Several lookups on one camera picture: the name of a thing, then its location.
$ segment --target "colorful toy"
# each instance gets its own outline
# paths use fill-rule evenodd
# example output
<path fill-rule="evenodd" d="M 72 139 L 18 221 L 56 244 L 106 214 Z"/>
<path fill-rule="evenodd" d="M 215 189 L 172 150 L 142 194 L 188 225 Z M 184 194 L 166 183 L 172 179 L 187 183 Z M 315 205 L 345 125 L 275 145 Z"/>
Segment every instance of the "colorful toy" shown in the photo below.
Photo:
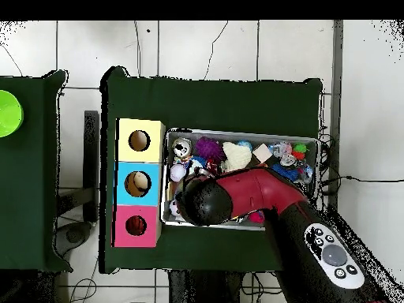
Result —
<path fill-rule="evenodd" d="M 218 175 L 220 173 L 219 166 L 213 158 L 208 159 L 208 161 L 206 162 L 205 168 L 209 172 L 211 172 L 213 175 Z"/>
<path fill-rule="evenodd" d="M 283 177 L 295 182 L 299 178 L 299 173 L 297 170 L 286 170 L 280 164 L 274 164 L 271 166 L 271 169 L 276 173 L 282 175 Z"/>
<path fill-rule="evenodd" d="M 272 153 L 265 144 L 261 144 L 252 152 L 260 163 L 265 163 L 268 159 L 272 157 Z"/>
<path fill-rule="evenodd" d="M 159 121 L 121 118 L 116 128 L 118 157 L 111 244 L 154 248 L 161 232 L 160 182 L 165 127 Z"/>
<path fill-rule="evenodd" d="M 240 141 L 237 142 L 237 145 L 246 146 L 247 148 L 249 148 L 250 151 L 253 150 L 253 146 L 247 140 L 240 140 Z"/>
<path fill-rule="evenodd" d="M 197 167 L 203 168 L 203 167 L 204 167 L 204 163 L 206 163 L 205 160 L 203 160 L 203 164 L 202 164 L 202 163 L 200 163 L 200 160 L 198 160 L 198 159 L 190 159 L 190 160 L 184 165 L 184 167 L 185 167 L 186 169 L 188 169 L 188 168 L 189 168 L 189 165 L 190 165 L 189 174 L 194 174 L 194 173 L 195 173 L 195 168 L 197 168 Z"/>
<path fill-rule="evenodd" d="M 297 172 L 306 185 L 312 182 L 312 168 L 309 165 L 306 164 L 304 167 L 297 169 Z"/>
<path fill-rule="evenodd" d="M 292 153 L 292 145 L 288 142 L 280 142 L 278 144 L 270 145 L 269 149 L 276 158 L 282 158 L 283 155 Z"/>
<path fill-rule="evenodd" d="M 260 224 L 264 223 L 264 212 L 262 210 L 252 212 L 251 214 L 249 214 L 249 221 Z"/>
<path fill-rule="evenodd" d="M 179 182 L 186 174 L 186 168 L 182 164 L 174 164 L 170 168 L 170 178 L 172 181 Z"/>
<path fill-rule="evenodd" d="M 223 151 L 227 160 L 220 165 L 223 172 L 240 170 L 251 161 L 252 153 L 247 146 L 236 145 L 231 142 L 223 143 Z"/>
<path fill-rule="evenodd" d="M 175 199 L 170 202 L 170 212 L 173 216 L 182 218 Z"/>
<path fill-rule="evenodd" d="M 292 151 L 292 155 L 296 157 L 296 159 L 303 160 L 305 158 L 305 154 L 299 151 Z"/>
<path fill-rule="evenodd" d="M 200 157 L 214 159 L 216 163 L 220 163 L 226 158 L 220 143 L 207 137 L 201 137 L 196 142 L 195 150 Z"/>
<path fill-rule="evenodd" d="M 285 153 L 282 156 L 280 163 L 282 166 L 292 166 L 293 164 L 296 163 L 296 157 L 294 155 Z"/>
<path fill-rule="evenodd" d="M 187 140 L 186 138 L 177 138 L 173 142 L 173 150 L 174 154 L 180 158 L 184 159 L 191 155 L 192 151 L 192 144 L 190 140 Z"/>
<path fill-rule="evenodd" d="M 294 151 L 305 153 L 307 151 L 307 147 L 305 144 L 296 144 L 294 145 Z"/>

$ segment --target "white tile floor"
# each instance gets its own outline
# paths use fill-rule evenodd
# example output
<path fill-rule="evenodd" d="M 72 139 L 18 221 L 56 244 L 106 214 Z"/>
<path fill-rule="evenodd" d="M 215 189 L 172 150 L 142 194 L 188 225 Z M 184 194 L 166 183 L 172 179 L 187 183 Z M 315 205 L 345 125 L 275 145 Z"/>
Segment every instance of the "white tile floor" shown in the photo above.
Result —
<path fill-rule="evenodd" d="M 141 76 L 159 74 L 203 79 L 211 56 L 211 43 L 225 23 L 160 21 L 158 54 L 158 22 L 137 22 Z M 112 65 L 126 67 L 131 76 L 138 74 L 137 34 L 133 21 L 29 21 L 8 26 L 0 23 L 0 32 L 0 45 L 7 49 L 24 76 L 41 77 L 53 69 L 69 72 L 65 95 L 60 100 L 60 186 L 80 187 L 84 111 L 101 109 L 101 95 L 97 88 L 102 75 Z M 324 92 L 329 93 L 332 37 L 331 20 L 260 21 L 258 78 L 302 81 L 319 77 L 323 81 Z M 214 44 L 207 80 L 255 80 L 256 41 L 256 21 L 229 21 Z M 6 50 L 0 47 L 0 76 L 19 75 Z M 330 97 L 325 96 L 327 122 L 330 105 Z M 65 215 L 82 219 L 77 209 Z M 60 224 L 66 222 L 63 219 L 59 221 Z M 60 303 L 69 303 L 73 286 L 84 278 L 92 277 L 98 256 L 98 231 L 97 225 L 89 240 L 71 252 L 69 261 L 74 271 L 60 278 Z M 264 286 L 278 285 L 271 274 L 258 275 Z M 101 275 L 96 268 L 93 280 L 98 286 L 97 291 L 84 303 L 168 303 L 168 279 L 163 270 L 156 272 L 156 296 L 154 270 L 120 270 L 114 275 Z M 251 275 L 246 275 L 245 285 L 251 286 L 251 282 Z M 86 285 L 88 281 L 76 288 L 73 299 L 86 294 Z M 241 303 L 256 303 L 256 300 L 241 294 Z M 282 294 L 265 294 L 260 303 L 286 302 Z"/>

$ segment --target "dark green tablecloth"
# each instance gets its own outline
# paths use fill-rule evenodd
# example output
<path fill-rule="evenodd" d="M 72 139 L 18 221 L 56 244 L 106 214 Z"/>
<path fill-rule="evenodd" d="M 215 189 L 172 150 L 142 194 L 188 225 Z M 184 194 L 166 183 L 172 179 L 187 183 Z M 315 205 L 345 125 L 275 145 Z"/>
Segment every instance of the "dark green tablecloth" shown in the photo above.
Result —
<path fill-rule="evenodd" d="M 0 268 L 68 271 L 53 249 L 56 216 L 57 94 L 65 72 L 43 78 L 0 77 L 24 122 L 0 138 Z"/>
<path fill-rule="evenodd" d="M 164 226 L 153 249 L 110 246 L 116 118 L 160 120 L 173 127 L 317 138 L 319 79 L 282 81 L 192 81 L 131 78 L 122 67 L 101 80 L 101 268 L 177 268 L 229 271 L 279 270 L 263 231 Z"/>

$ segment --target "stuffed animal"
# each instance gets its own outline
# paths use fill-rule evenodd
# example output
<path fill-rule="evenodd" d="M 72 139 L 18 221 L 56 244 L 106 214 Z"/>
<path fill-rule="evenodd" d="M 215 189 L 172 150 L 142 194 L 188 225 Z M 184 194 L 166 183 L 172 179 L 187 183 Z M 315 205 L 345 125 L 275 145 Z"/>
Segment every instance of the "stuffed animal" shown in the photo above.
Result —
<path fill-rule="evenodd" d="M 227 160 L 220 165 L 222 172 L 231 172 L 245 168 L 252 158 L 252 153 L 247 146 L 236 145 L 231 142 L 223 143 L 223 151 Z"/>

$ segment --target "round hole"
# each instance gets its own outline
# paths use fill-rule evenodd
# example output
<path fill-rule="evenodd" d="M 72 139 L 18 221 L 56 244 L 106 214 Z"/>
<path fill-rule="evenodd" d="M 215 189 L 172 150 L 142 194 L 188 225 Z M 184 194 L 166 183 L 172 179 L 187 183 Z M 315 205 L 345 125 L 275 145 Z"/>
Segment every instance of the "round hole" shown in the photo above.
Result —
<path fill-rule="evenodd" d="M 136 130 L 129 136 L 129 146 L 134 151 L 145 151 L 150 146 L 150 136 L 143 130 Z"/>
<path fill-rule="evenodd" d="M 125 179 L 125 189 L 134 197 L 145 196 L 152 187 L 152 180 L 145 172 L 134 171 Z"/>
<path fill-rule="evenodd" d="M 129 217 L 125 224 L 126 231 L 133 236 L 141 236 L 144 234 L 147 226 L 144 218 L 139 215 Z"/>

